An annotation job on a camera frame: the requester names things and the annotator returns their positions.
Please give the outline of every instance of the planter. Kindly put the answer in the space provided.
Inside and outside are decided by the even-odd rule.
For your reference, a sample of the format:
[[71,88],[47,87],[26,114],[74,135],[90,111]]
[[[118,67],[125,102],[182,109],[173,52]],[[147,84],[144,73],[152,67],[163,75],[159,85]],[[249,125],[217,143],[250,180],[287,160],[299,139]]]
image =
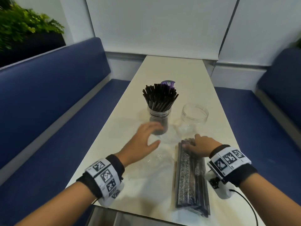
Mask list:
[[29,34],[23,42],[12,43],[12,49],[0,51],[0,67],[65,46],[62,34],[41,32]]

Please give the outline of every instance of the person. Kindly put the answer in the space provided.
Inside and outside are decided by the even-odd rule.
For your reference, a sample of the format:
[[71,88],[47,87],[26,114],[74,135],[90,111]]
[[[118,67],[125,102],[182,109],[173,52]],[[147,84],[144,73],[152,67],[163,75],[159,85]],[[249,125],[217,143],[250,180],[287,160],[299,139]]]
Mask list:
[[[148,138],[154,131],[163,129],[158,122],[142,124],[122,150],[107,159],[111,162],[117,160],[114,167],[122,165],[118,171],[123,172],[125,167],[143,159],[159,146],[160,140],[148,145]],[[195,144],[195,146],[187,144],[185,147],[202,157],[209,157],[214,149],[222,145],[212,138],[201,137],[199,134],[195,135]],[[88,187],[84,179],[78,179],[16,225],[69,226],[74,224],[99,196],[94,189]],[[267,226],[301,225],[301,207],[258,173],[253,173],[241,181],[239,188]]]

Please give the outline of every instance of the table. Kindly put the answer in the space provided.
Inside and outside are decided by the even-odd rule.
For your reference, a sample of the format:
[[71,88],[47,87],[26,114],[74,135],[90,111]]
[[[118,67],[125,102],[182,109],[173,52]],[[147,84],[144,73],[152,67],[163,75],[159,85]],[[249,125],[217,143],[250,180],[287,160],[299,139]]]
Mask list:
[[[169,117],[169,130],[160,137],[152,135],[150,142],[161,139],[159,148],[143,161],[126,168],[123,175],[125,188],[110,208],[187,226],[254,226],[254,214],[239,195],[235,194],[228,200],[221,200],[209,184],[211,210],[209,218],[174,207],[175,161],[179,141],[174,125],[179,121],[186,103],[201,104],[209,111],[207,123],[198,129],[201,135],[238,147],[202,60],[147,56],[68,186],[97,159],[118,152],[134,135],[139,125],[149,120],[142,89],[145,85],[153,85],[164,80],[175,81],[175,88],[179,93]],[[155,170],[156,162],[160,163],[158,170]],[[264,225],[259,217],[258,219],[259,224]]]

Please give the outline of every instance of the black straw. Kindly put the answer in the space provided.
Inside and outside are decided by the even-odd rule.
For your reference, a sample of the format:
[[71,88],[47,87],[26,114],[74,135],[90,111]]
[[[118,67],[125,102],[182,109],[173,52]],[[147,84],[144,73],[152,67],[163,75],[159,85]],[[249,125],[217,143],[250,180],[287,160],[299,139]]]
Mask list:
[[142,92],[149,108],[155,112],[169,110],[179,96],[175,88],[165,84],[146,86]]

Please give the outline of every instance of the bench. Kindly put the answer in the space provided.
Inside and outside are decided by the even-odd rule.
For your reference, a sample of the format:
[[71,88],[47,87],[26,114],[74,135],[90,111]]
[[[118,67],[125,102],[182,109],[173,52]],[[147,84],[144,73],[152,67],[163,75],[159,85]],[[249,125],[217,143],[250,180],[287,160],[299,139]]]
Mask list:
[[[0,170],[109,73],[99,38],[2,69]],[[16,224],[66,187],[128,84],[110,80],[0,186],[0,225]]]
[[[258,82],[294,126],[301,128],[301,49],[285,49]],[[242,152],[269,182],[301,205],[301,151],[250,90],[216,87]]]

